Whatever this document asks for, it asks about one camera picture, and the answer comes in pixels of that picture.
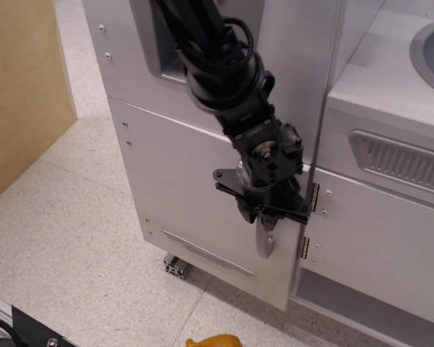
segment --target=white countertop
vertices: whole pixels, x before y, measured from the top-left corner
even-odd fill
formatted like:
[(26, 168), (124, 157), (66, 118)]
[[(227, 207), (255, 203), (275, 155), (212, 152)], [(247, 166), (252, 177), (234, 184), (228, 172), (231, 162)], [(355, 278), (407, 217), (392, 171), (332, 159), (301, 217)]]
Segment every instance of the white countertop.
[(434, 89), (409, 55), (434, 0), (387, 0), (328, 97), (328, 107), (434, 137)]

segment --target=door hinge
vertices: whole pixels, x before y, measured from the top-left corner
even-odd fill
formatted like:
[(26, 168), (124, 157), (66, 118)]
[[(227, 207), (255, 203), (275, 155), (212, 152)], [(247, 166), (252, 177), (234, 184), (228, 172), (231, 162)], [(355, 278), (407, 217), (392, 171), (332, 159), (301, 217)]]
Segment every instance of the door hinge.
[(320, 185), (318, 183), (313, 183), (313, 189), (312, 189), (312, 198), (310, 199), (310, 207), (312, 209), (312, 212), (315, 212), (315, 208), (317, 207), (317, 198), (318, 198), (318, 189), (320, 188)]
[(309, 250), (309, 242), (310, 242), (310, 238), (304, 236), (304, 245), (302, 246), (302, 254), (301, 254), (302, 259), (307, 258), (307, 251)]

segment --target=black cable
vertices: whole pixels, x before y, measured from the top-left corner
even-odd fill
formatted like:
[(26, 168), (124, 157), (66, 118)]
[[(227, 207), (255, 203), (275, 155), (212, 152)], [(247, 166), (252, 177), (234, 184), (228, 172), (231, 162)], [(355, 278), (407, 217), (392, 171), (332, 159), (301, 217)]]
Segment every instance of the black cable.
[(16, 347), (25, 347), (25, 345), (21, 342), (20, 337), (18, 336), (16, 331), (11, 327), (11, 325), (9, 325), (3, 320), (0, 320), (0, 328), (5, 330), (8, 333), (8, 335), (12, 338)]
[(252, 37), (251, 30), (249, 27), (239, 18), (224, 18), (224, 23), (234, 24), (243, 29), (244, 34), (247, 39), (247, 54), (243, 60), (238, 61), (237, 63), (230, 65), (219, 65), (214, 64), (204, 58), (204, 56), (197, 51), (191, 43), (182, 42), (178, 45), (178, 49), (180, 49), (183, 54), (198, 68), (207, 72), (208, 74), (213, 74), (216, 76), (226, 76), (229, 74), (234, 74), (242, 69), (244, 69), (254, 54), (254, 38)]

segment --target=metal bracket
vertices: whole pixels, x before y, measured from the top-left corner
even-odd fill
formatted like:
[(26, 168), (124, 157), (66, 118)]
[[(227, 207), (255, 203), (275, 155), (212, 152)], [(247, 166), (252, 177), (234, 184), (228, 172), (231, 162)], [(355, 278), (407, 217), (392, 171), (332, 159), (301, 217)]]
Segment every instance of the metal bracket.
[(185, 277), (187, 277), (188, 273), (193, 267), (193, 265), (190, 263), (185, 262), (184, 260), (181, 260), (170, 253), (167, 253), (163, 261), (164, 265), (166, 266), (166, 272), (175, 275), (181, 280), (184, 280)]

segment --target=tile floor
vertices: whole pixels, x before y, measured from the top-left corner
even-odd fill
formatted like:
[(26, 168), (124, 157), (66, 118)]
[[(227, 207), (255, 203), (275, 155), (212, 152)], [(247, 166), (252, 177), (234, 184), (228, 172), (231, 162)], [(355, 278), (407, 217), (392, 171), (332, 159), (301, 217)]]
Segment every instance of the tile floor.
[(142, 240), (80, 0), (54, 0), (79, 120), (0, 196), (0, 297), (80, 346), (387, 346), (295, 303), (281, 312)]

